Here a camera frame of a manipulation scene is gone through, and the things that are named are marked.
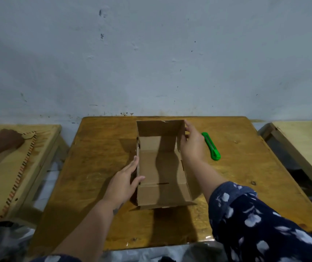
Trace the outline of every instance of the open cardboard box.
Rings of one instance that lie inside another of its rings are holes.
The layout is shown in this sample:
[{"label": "open cardboard box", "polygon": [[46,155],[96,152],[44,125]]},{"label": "open cardboard box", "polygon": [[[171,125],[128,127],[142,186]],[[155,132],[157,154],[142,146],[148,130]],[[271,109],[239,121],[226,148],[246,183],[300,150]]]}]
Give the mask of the open cardboard box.
[{"label": "open cardboard box", "polygon": [[184,120],[138,120],[137,176],[143,175],[137,191],[142,209],[195,205],[201,194],[196,177],[183,165],[180,153]]}]

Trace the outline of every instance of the light wooden bench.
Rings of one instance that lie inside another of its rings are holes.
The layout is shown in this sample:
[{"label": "light wooden bench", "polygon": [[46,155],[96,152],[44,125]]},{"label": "light wooden bench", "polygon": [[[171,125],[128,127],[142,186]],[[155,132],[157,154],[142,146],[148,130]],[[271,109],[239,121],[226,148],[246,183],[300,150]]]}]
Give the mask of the light wooden bench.
[{"label": "light wooden bench", "polygon": [[312,181],[312,121],[272,122],[259,134],[265,141],[275,137]]},{"label": "light wooden bench", "polygon": [[20,133],[36,131],[37,139],[26,164],[21,184],[4,221],[36,228],[42,211],[33,207],[32,199],[53,161],[64,161],[69,147],[60,136],[61,125],[0,125]]}]

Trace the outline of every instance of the navy floral sleeve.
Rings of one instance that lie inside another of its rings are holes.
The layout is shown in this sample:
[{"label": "navy floral sleeve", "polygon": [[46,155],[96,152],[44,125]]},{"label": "navy floral sleeve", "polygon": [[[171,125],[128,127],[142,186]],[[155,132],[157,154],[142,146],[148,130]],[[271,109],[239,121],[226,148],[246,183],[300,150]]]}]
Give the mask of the navy floral sleeve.
[{"label": "navy floral sleeve", "polygon": [[208,211],[214,239],[224,245],[229,261],[312,261],[312,236],[247,186],[220,185],[210,197]]}]

